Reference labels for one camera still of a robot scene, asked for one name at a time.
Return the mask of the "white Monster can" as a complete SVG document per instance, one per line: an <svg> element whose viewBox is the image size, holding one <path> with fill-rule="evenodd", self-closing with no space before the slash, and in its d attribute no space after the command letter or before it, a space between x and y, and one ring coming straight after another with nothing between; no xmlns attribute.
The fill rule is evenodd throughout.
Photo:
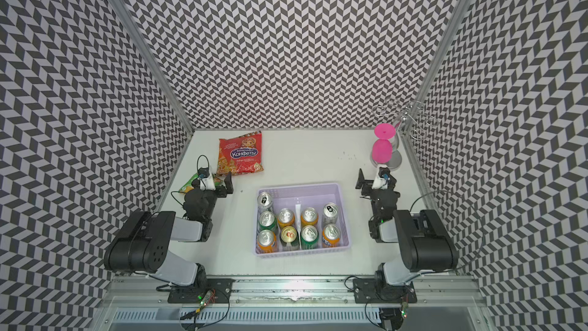
<svg viewBox="0 0 588 331"><path fill-rule="evenodd" d="M337 221L338 221L338 215L339 215L339 208L338 205L336 205L333 202L329 202L328 204L326 204L323 207L322 210L322 225L326 226L326 225L336 225Z"/></svg>
<svg viewBox="0 0 588 331"><path fill-rule="evenodd" d="M261 215L265 211L273 210L273 197L269 192L261 192L257 197L258 213Z"/></svg>

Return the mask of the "orange Fanta can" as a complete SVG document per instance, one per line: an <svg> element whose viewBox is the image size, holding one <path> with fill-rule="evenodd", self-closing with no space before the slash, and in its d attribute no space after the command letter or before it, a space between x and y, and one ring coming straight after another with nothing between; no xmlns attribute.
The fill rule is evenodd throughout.
<svg viewBox="0 0 588 331"><path fill-rule="evenodd" d="M335 224L327 224L322 230L323 248L336 248L341 241L341 231Z"/></svg>

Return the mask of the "lavender plastic basket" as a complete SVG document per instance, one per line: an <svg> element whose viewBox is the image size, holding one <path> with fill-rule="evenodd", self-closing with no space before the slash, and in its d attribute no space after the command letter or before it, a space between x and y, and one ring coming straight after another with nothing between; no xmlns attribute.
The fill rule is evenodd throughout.
<svg viewBox="0 0 588 331"><path fill-rule="evenodd" d="M261 258L344 251L352 245L337 183L260 188L254 254Z"/></svg>

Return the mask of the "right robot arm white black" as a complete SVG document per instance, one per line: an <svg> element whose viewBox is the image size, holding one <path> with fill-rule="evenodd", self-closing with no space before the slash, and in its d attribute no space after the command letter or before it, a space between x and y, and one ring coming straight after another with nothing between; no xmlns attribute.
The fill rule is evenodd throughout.
<svg viewBox="0 0 588 331"><path fill-rule="evenodd" d="M369 234L378 243L398 245L400 256L384 262L375 272L380 288L401 286L424 274L439 274L458 268L459 254L444 223L434 210L413 213L400 209L401 193L389 168L378 167L373 179L358 171L355 188L371 204Z"/></svg>

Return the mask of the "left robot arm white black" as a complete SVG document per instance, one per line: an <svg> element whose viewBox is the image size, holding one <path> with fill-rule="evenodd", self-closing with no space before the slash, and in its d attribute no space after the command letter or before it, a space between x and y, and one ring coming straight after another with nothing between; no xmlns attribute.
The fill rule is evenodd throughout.
<svg viewBox="0 0 588 331"><path fill-rule="evenodd" d="M202 265L189 262L169 250L171 242L206 242L213 228L216 202L234 192L232 174L216 186L212 175L198 170L187 192L180 218L174 211L135 211L118 231L104 254L104 267L120 273L141 273L176 287L207 288Z"/></svg>

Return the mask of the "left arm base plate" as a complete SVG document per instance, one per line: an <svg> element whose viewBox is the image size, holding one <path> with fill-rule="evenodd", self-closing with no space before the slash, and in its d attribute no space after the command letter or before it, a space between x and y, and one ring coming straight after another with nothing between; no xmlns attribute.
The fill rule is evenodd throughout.
<svg viewBox="0 0 588 331"><path fill-rule="evenodd" d="M173 286L168 295L171 304L197 304L202 302L208 291L214 293L211 300L215 304L228 303L233 290L234 280L229 277L208 278L203 284L189 287Z"/></svg>

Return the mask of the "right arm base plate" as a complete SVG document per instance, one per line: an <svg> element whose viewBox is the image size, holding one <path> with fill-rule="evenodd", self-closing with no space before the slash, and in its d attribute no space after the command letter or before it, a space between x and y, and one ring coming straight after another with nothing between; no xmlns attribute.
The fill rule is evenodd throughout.
<svg viewBox="0 0 588 331"><path fill-rule="evenodd" d="M413 285L380 285L373 278L353 277L349 288L353 292L355 303L385 303L414 304L418 302L416 291Z"/></svg>

